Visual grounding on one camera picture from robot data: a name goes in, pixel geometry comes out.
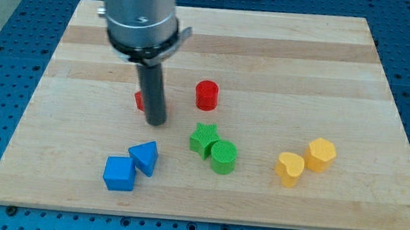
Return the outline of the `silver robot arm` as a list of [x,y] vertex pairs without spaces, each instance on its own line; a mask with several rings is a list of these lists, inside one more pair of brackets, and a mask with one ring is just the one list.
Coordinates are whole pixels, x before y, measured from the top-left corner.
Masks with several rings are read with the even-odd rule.
[[180,29],[176,0],[103,0],[98,9],[107,22],[111,46],[126,62],[136,64],[146,122],[160,126],[167,119],[162,63],[191,37]]

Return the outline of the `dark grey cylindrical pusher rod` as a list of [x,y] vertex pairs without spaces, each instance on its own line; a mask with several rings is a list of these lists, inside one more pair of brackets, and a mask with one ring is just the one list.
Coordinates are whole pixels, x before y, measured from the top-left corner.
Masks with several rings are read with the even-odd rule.
[[136,68],[146,122],[152,126],[160,126],[167,119],[162,66],[138,64]]

